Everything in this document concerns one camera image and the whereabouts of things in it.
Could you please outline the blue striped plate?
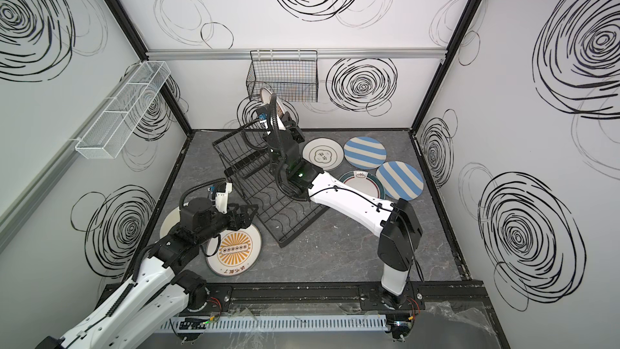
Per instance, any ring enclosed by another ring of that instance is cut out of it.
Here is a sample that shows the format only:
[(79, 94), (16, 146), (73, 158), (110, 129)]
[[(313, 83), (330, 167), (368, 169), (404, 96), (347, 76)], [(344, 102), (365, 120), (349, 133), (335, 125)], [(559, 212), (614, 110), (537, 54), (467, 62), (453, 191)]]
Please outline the blue striped plate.
[(394, 199), (414, 200), (424, 191), (421, 173), (401, 161), (390, 161), (381, 165), (376, 177), (384, 187), (386, 194)]
[(362, 170), (373, 170), (387, 159), (387, 150), (372, 137), (353, 137), (344, 145), (345, 159)]

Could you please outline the white plate green red rim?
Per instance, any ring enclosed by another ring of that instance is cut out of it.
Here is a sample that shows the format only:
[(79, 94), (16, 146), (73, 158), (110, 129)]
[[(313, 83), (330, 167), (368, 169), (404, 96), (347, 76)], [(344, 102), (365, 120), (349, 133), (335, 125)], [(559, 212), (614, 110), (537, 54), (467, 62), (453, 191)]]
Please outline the white plate green red rim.
[(368, 196), (381, 200), (386, 197), (383, 184), (376, 176), (366, 171), (348, 171), (339, 178), (339, 181)]

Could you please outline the white plate red characters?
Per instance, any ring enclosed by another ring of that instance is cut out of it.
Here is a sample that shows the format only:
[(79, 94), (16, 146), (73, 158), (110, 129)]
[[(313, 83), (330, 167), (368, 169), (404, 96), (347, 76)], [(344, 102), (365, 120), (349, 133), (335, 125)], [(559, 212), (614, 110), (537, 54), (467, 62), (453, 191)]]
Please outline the white plate red characters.
[(285, 128), (298, 127), (299, 126), (299, 114), (295, 108), (285, 107), (282, 116), (280, 117)]

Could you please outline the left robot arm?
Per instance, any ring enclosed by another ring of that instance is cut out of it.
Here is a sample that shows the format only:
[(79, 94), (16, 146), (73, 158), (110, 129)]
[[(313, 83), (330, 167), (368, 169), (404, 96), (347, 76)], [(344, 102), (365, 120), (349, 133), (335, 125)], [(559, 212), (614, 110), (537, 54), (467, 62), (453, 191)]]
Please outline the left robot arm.
[[(189, 200), (206, 187), (208, 195)], [(229, 203), (233, 186), (214, 179), (185, 191), (179, 221), (165, 237), (137, 255), (131, 276), (77, 326), (48, 336), (40, 348), (136, 348), (174, 315), (188, 307), (202, 310), (212, 301), (207, 282), (187, 269), (201, 247), (226, 230), (251, 226), (257, 205)]]

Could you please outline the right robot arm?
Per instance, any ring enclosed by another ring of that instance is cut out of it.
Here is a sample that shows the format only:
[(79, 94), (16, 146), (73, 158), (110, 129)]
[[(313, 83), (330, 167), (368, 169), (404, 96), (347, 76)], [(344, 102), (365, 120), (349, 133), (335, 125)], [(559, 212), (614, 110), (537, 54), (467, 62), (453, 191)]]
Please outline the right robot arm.
[(393, 309), (406, 305), (410, 297), (405, 287), (422, 236), (413, 206), (402, 199), (393, 203), (347, 187), (304, 159), (300, 143), (305, 138), (287, 108), (281, 107), (276, 93), (266, 88), (260, 90), (260, 97), (263, 106), (258, 115), (266, 130), (263, 140), (269, 148), (277, 188), (291, 200), (333, 208), (378, 237), (377, 255), (384, 264), (380, 281), (383, 302)]

